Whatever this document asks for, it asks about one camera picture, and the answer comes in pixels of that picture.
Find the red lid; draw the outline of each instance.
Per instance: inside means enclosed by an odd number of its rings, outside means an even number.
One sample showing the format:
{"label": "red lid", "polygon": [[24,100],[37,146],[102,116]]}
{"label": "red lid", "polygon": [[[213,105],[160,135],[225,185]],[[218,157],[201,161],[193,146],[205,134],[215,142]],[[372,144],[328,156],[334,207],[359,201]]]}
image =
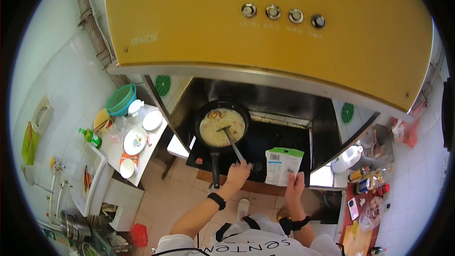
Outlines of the red lid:
{"label": "red lid", "polygon": [[383,193],[383,194],[387,193],[388,191],[390,191],[390,185],[389,185],[389,183],[385,184],[385,185],[382,187],[382,193]]}

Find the white t-shirt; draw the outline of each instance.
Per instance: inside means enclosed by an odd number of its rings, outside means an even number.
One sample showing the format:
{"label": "white t-shirt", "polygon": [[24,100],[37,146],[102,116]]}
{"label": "white t-shirt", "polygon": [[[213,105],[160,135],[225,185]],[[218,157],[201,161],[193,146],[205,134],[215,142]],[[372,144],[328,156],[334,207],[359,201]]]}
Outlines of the white t-shirt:
{"label": "white t-shirt", "polygon": [[[251,215],[250,217],[258,223],[261,230],[250,229],[247,223],[238,222],[224,233],[221,242],[216,241],[214,233],[210,241],[210,246],[202,250],[214,256],[341,256],[340,248],[329,235],[318,236],[312,242],[310,248],[307,248],[297,240],[288,238],[281,229],[281,226],[271,222],[265,215]],[[158,243],[156,253],[177,248],[194,248],[193,239],[183,234],[163,236]],[[193,250],[171,252],[166,255],[203,256],[204,254]]]}

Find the food in pan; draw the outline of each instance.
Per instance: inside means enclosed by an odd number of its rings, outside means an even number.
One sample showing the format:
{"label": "food in pan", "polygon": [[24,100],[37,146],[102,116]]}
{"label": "food in pan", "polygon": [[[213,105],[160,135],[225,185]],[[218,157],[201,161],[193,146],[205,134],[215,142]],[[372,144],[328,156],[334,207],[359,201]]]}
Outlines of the food in pan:
{"label": "food in pan", "polygon": [[234,142],[242,138],[245,133],[245,121],[237,111],[218,108],[210,111],[199,125],[199,133],[206,144],[214,147],[224,147],[230,145],[229,139],[223,130],[230,126],[228,132]]}

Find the yellow range hood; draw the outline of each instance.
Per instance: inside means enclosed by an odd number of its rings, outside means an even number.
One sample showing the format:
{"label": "yellow range hood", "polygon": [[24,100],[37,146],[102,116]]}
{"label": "yellow range hood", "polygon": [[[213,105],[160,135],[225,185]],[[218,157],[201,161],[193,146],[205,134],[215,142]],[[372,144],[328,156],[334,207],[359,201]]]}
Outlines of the yellow range hood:
{"label": "yellow range hood", "polygon": [[[105,1],[120,65],[112,74],[248,80],[403,117],[431,53],[432,18],[421,0]],[[245,3],[255,16],[242,14]],[[276,20],[266,15],[271,4],[281,10]],[[291,9],[302,11],[301,23],[291,22]]]}

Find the pink phone case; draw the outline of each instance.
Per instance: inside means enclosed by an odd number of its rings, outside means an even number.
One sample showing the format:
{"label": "pink phone case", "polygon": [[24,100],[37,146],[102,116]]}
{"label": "pink phone case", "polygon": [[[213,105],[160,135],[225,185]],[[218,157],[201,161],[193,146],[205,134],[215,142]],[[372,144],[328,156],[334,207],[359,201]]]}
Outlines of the pink phone case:
{"label": "pink phone case", "polygon": [[351,219],[355,220],[359,216],[359,209],[357,208],[357,203],[355,198],[352,198],[348,202],[349,212],[351,213]]}

